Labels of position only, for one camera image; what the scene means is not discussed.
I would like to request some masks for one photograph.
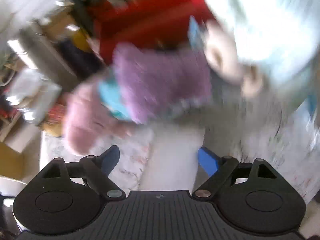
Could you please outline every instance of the clutter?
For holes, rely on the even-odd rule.
[[[149,49],[154,49],[158,41],[177,46],[187,41],[191,15],[198,22],[214,19],[204,0],[137,0],[127,7],[96,11],[100,55],[111,64],[120,42]]]
[[[309,94],[320,44],[320,0],[205,0],[234,37],[239,62],[263,72],[293,111]]]
[[[61,93],[61,87],[35,69],[24,68],[17,74],[6,94],[9,104],[23,113],[27,122],[39,125]]]
[[[114,72],[121,96],[135,123],[176,117],[211,101],[210,70],[203,52],[159,52],[119,44]]]
[[[72,6],[56,8],[39,20],[39,26],[79,78],[85,79],[102,67],[87,42],[89,35],[72,16]]]
[[[49,110],[41,128],[54,137],[63,136],[63,121],[66,114],[67,106],[58,102]]]
[[[51,82],[59,84],[64,91],[72,90],[79,83],[75,73],[47,39],[37,21],[19,30],[8,44],[27,67],[39,71]]]
[[[122,103],[120,87],[112,71],[98,85],[101,102],[118,120],[131,121],[127,108]]]
[[[101,103],[98,84],[105,76],[100,74],[79,85],[67,100],[63,131],[66,145],[75,155],[87,155],[104,134],[120,137],[130,134],[130,125],[112,117]]]
[[[208,21],[205,28],[191,17],[188,37],[192,48],[204,50],[210,67],[221,78],[241,85],[244,97],[252,98],[263,89],[263,74],[256,67],[239,62],[234,39],[215,21]]]

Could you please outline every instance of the yellow object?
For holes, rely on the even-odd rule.
[[[23,178],[23,155],[0,143],[0,176],[21,180]]]
[[[84,31],[81,29],[79,31],[76,31],[72,35],[72,43],[80,50],[84,52],[92,52],[88,42],[87,42],[87,36]]]
[[[44,123],[42,125],[42,129],[54,137],[62,136],[62,123],[57,123],[54,125],[50,125],[48,123]]]

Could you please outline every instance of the black plastic mount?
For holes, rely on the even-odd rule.
[[[197,240],[303,239],[297,229],[305,203],[263,159],[251,164],[222,158],[218,171],[192,196],[187,191],[136,191],[126,198],[108,178],[119,158],[119,148],[112,146],[78,163],[52,160],[13,204],[15,218],[27,231],[18,239],[146,239],[144,234],[173,240],[183,235]],[[70,177],[82,178],[87,186]],[[248,179],[236,184],[239,178]],[[210,231],[221,238],[209,237]]]

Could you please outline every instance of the white fabric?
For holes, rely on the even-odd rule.
[[[320,0],[206,2],[223,27],[234,34],[239,60],[257,64],[276,86],[290,80],[317,51]]]
[[[155,124],[155,139],[139,190],[189,190],[198,169],[204,129],[196,125]]]

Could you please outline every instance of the black object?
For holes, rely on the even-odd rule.
[[[315,197],[313,198],[317,203],[320,203],[320,190],[318,191],[318,193],[315,195]]]
[[[71,39],[59,41],[57,49],[77,76],[86,79],[102,68],[102,62],[91,52],[78,49]]]
[[[90,36],[94,36],[93,19],[88,14],[86,7],[81,0],[72,0],[75,4],[73,6],[72,16],[77,23],[87,31]]]
[[[302,197],[265,160],[221,167],[188,191],[132,191],[126,198],[107,175],[119,160],[111,147],[78,163],[52,160],[17,196],[18,240],[303,239]],[[83,178],[89,187],[73,183]],[[238,178],[246,182],[235,184]]]
[[[5,199],[13,199],[14,197],[11,196],[3,196],[0,192],[0,240],[11,240],[15,237],[15,234],[7,230],[7,223],[5,221],[4,215],[4,200]]]

